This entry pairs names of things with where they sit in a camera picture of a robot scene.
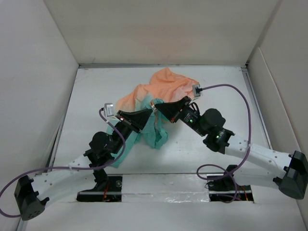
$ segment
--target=cloth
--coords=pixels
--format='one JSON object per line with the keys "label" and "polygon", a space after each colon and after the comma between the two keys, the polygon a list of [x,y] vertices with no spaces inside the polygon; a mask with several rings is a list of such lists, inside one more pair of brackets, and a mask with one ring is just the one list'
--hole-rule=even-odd
{"label": "cloth", "polygon": [[[116,110],[134,112],[146,108],[151,109],[151,102],[154,104],[175,102],[184,96],[193,98],[192,85],[194,84],[198,84],[198,82],[175,74],[169,68],[164,68],[154,73],[150,84],[139,84],[131,94],[120,99],[116,104]],[[168,140],[168,133],[163,128],[163,121],[167,121],[167,119],[159,111],[153,112],[141,133],[138,134],[134,131],[131,133],[126,140],[124,153],[112,166],[119,167],[133,145],[138,143],[141,137],[145,139],[151,148],[160,149]],[[118,121],[110,120],[110,122],[115,125]],[[111,134],[112,129],[108,128],[107,133]],[[117,154],[112,154],[112,156],[117,157],[121,151],[122,149]]]}

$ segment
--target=robotic arm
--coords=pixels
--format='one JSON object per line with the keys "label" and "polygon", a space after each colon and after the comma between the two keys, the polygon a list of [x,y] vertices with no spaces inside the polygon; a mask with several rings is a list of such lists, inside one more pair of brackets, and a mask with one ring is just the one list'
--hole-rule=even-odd
{"label": "robotic arm", "polygon": [[[247,161],[264,168],[264,172],[235,172],[232,170],[236,166],[229,166],[227,171],[234,175],[238,184],[278,187],[289,197],[304,198],[308,184],[308,162],[303,153],[280,153],[255,144],[248,145],[247,140],[223,127],[226,120],[218,110],[208,109],[200,115],[197,104],[187,96],[177,102],[155,104],[153,109],[160,111],[171,123],[181,120],[200,136],[206,136],[203,143],[213,152],[244,159],[247,148],[250,148]],[[119,111],[116,115],[119,122],[115,128],[126,140],[132,132],[140,132],[144,128],[151,113],[152,109],[134,113]],[[24,176],[18,180],[14,195],[22,220],[38,216],[47,206],[73,192],[88,188],[98,191],[105,189],[108,176],[103,166],[113,160],[110,153],[118,153],[123,141],[116,131],[112,135],[98,132],[89,145],[91,149],[69,163],[68,170],[43,173],[33,179]],[[75,167],[89,166],[93,169],[71,171]]]}

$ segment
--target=orange cloth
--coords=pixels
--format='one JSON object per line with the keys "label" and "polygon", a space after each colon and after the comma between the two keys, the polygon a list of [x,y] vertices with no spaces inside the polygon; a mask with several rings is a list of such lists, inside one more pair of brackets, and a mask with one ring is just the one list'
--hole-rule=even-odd
{"label": "orange cloth", "polygon": [[192,85],[198,84],[194,79],[173,73],[168,67],[154,73],[150,84],[139,84],[135,90],[120,99],[116,104],[117,110],[134,112],[135,105],[141,104],[147,94],[153,99],[165,102],[175,102],[184,96],[193,98]]}

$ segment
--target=white wall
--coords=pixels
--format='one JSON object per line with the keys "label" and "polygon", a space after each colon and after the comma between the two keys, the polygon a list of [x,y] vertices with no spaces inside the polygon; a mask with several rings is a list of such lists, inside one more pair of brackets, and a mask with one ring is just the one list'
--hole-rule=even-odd
{"label": "white wall", "polygon": [[[308,156],[308,1],[283,0],[249,73],[273,148]],[[308,195],[298,201],[308,227]]]}
{"label": "white wall", "polygon": [[[77,63],[43,0],[0,0],[0,187],[46,163]],[[18,214],[14,186],[0,206]],[[19,219],[0,215],[2,231]]]}
{"label": "white wall", "polygon": [[245,64],[278,0],[45,0],[79,63]]}

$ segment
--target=turquoise towel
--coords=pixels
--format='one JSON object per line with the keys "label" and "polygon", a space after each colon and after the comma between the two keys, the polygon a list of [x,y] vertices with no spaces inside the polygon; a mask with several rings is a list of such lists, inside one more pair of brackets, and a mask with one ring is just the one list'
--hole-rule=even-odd
{"label": "turquoise towel", "polygon": [[[150,102],[152,100],[152,96],[148,94],[142,102],[136,102],[135,104],[135,111],[143,110],[146,108],[150,108]],[[163,103],[163,100],[160,99],[154,99],[154,103]],[[167,121],[167,119],[159,112],[152,113],[147,124],[145,125],[144,129],[141,131],[141,133],[132,132],[129,138],[126,140],[126,148],[123,153],[123,155],[114,162],[111,166],[113,167],[119,167],[120,163],[125,159],[125,157],[130,152],[131,148],[134,146],[135,143],[138,143],[143,137],[146,141],[146,143],[151,147],[155,149],[160,149],[168,140],[168,133],[162,126],[162,120]],[[111,120],[110,121],[113,125],[115,125],[118,120]],[[112,129],[109,127],[107,129],[107,133],[111,134]],[[120,154],[122,149],[117,154],[112,154],[113,157],[117,157],[118,154]]]}

